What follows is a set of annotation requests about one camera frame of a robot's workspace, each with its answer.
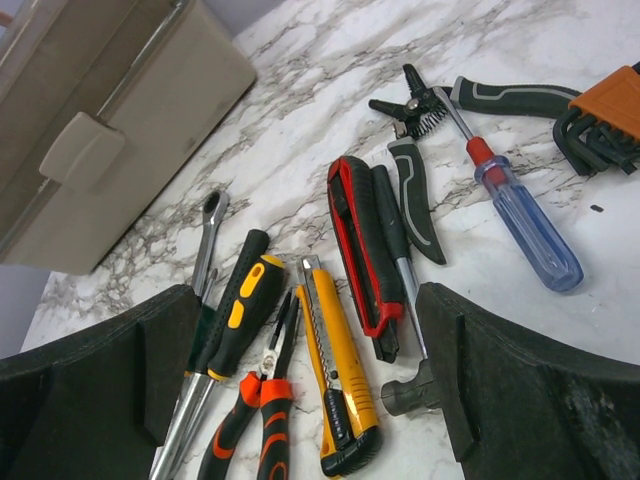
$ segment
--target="hand tool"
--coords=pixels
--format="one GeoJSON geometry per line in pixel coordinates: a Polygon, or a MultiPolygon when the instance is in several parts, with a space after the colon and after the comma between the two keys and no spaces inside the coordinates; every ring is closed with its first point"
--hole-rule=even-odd
{"type": "Polygon", "coordinates": [[[164,448],[150,478],[169,478],[195,435],[216,381],[235,373],[258,330],[275,307],[284,279],[284,264],[261,255],[269,237],[260,230],[247,235],[238,262],[216,312],[216,320],[198,357],[188,389],[180,401],[164,448]]]}
{"type": "Polygon", "coordinates": [[[413,65],[403,65],[411,99],[405,104],[370,100],[369,107],[394,118],[396,141],[387,145],[398,167],[400,208],[411,243],[432,262],[446,259],[431,221],[427,175],[415,143],[444,118],[447,111],[427,88],[413,65]]]}
{"type": "Polygon", "coordinates": [[[629,175],[640,160],[639,105],[640,62],[619,68],[573,99],[556,121],[553,139],[579,174],[615,163],[629,175]]]}
{"type": "Polygon", "coordinates": [[[289,473],[289,409],[293,403],[286,379],[293,354],[300,301],[287,293],[276,317],[256,371],[238,386],[238,398],[224,418],[200,465],[198,480],[222,480],[227,474],[238,440],[258,408],[262,412],[262,453],[258,478],[286,479],[289,473]]]}
{"type": "Polygon", "coordinates": [[[382,235],[402,279],[409,317],[422,354],[418,373],[412,380],[406,383],[394,380],[382,386],[380,393],[382,404],[391,415],[397,416],[419,407],[437,408],[440,405],[440,398],[428,359],[427,345],[416,312],[418,281],[411,263],[409,243],[402,226],[402,218],[391,186],[389,172],[384,165],[378,165],[371,169],[371,175],[382,235]]]}
{"type": "Polygon", "coordinates": [[[640,62],[622,67],[585,93],[558,85],[483,85],[458,77],[449,95],[454,106],[472,112],[554,119],[553,139],[578,175],[612,164],[629,175],[640,160],[639,74],[640,62]]]}
{"type": "Polygon", "coordinates": [[[187,372],[192,372],[195,362],[204,348],[205,340],[215,319],[215,308],[211,305],[211,291],[218,275],[217,269],[211,268],[213,261],[213,249],[215,246],[218,228],[222,222],[227,207],[229,206],[229,195],[225,192],[215,190],[205,200],[202,206],[202,239],[196,257],[196,264],[191,277],[191,286],[198,298],[202,301],[202,310],[196,334],[193,337],[191,354],[187,362],[187,372]]]}
{"type": "Polygon", "coordinates": [[[402,285],[380,231],[366,163],[341,157],[329,168],[329,211],[364,334],[376,357],[393,363],[396,322],[402,319],[402,285]]]}
{"type": "Polygon", "coordinates": [[[509,160],[495,155],[481,137],[471,133],[441,88],[435,87],[434,92],[467,139],[467,152],[476,165],[476,181],[491,195],[493,205],[542,283],[556,292],[576,287],[584,278],[578,260],[529,191],[513,175],[509,160]]]}
{"type": "Polygon", "coordinates": [[[320,466],[327,477],[367,465],[382,446],[375,407],[329,272],[315,255],[297,264],[297,290],[324,414],[320,466]]]}
{"type": "Polygon", "coordinates": [[[228,206],[229,195],[218,190],[211,193],[202,206],[202,239],[198,248],[196,265],[193,269],[193,277],[191,277],[191,286],[198,298],[201,299],[204,297],[207,280],[210,276],[213,247],[218,228],[228,206]]]}

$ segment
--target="yellow utility knife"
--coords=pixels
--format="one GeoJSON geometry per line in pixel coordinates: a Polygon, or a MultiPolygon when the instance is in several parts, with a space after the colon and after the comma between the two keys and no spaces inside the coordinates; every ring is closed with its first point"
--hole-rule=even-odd
{"type": "Polygon", "coordinates": [[[297,265],[311,363],[324,412],[320,465],[327,477],[369,463],[382,446],[376,410],[331,275],[316,255],[297,265]]]}

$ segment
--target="blue screwdriver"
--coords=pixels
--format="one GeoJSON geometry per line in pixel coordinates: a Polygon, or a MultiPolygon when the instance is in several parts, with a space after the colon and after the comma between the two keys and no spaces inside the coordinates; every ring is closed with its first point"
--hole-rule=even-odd
{"type": "Polygon", "coordinates": [[[542,280],[555,292],[566,292],[584,278],[578,259],[524,185],[513,175],[509,160],[493,153],[476,137],[439,87],[433,88],[467,139],[467,152],[476,165],[475,179],[488,190],[498,214],[542,280]]]}

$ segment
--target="hammer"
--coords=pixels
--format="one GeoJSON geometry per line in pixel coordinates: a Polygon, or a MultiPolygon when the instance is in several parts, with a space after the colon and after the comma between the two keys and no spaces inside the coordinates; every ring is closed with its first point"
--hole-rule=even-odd
{"type": "Polygon", "coordinates": [[[440,406],[440,398],[431,371],[431,364],[429,363],[427,345],[418,321],[418,313],[416,312],[418,281],[409,256],[409,243],[402,225],[402,217],[396,203],[393,187],[391,186],[389,172],[384,165],[379,165],[371,169],[371,174],[373,176],[378,218],[380,219],[387,248],[402,280],[411,324],[415,330],[422,353],[422,360],[418,364],[418,373],[412,380],[406,383],[394,380],[382,386],[380,393],[382,404],[395,417],[420,407],[438,408],[440,406]]]}

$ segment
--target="pliers jaw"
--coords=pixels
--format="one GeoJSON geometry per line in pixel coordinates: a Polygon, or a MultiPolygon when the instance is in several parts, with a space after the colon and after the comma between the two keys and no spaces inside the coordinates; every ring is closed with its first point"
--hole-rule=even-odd
{"type": "Polygon", "coordinates": [[[276,316],[269,343],[262,353],[258,370],[263,380],[285,378],[291,363],[300,310],[298,297],[294,297],[293,302],[291,297],[292,292],[287,292],[276,316]]]}

